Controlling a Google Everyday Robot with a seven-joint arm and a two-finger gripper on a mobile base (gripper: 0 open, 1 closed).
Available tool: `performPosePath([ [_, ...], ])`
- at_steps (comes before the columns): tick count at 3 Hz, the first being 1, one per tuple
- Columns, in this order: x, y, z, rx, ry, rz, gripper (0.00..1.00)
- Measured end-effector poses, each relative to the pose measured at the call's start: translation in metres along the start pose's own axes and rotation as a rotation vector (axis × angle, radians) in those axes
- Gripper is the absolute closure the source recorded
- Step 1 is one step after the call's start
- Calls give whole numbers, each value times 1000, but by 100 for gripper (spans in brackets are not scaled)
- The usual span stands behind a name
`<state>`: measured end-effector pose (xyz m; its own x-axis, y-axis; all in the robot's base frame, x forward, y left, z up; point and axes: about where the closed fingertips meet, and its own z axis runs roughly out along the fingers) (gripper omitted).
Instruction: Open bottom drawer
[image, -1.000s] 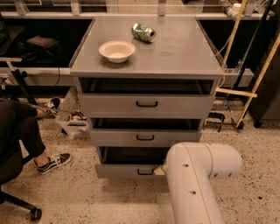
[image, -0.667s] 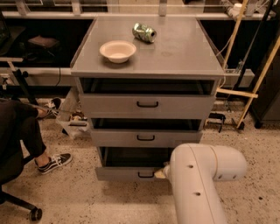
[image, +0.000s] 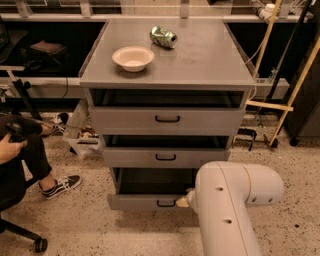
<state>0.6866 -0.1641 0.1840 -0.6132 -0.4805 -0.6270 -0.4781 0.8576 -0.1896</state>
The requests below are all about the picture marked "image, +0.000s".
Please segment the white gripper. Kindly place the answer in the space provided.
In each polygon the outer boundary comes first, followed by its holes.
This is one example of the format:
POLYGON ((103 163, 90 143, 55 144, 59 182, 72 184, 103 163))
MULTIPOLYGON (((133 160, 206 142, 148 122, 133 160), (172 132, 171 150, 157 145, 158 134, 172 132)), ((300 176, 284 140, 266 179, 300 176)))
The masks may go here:
POLYGON ((189 206, 196 211, 197 210, 197 201, 196 193, 194 190, 190 191, 185 197, 180 197, 175 201, 176 205, 180 208, 188 208, 189 206))

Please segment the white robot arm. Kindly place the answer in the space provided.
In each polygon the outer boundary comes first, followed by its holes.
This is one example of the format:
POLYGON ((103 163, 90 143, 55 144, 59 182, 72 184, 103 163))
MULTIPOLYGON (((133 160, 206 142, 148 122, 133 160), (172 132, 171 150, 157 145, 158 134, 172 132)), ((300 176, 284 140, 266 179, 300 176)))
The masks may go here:
POLYGON ((176 204, 197 213, 204 256, 262 256, 247 207, 275 204, 283 194, 270 167, 215 161, 199 169, 195 187, 176 204))

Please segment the person's hand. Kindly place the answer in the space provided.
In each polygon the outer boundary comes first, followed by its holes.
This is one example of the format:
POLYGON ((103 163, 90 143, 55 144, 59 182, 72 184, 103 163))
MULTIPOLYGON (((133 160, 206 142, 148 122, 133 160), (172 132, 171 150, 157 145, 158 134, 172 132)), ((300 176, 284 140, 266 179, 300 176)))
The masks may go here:
POLYGON ((26 147, 28 142, 11 142, 11 134, 7 133, 0 141, 0 164, 4 164, 17 157, 23 147, 26 147))

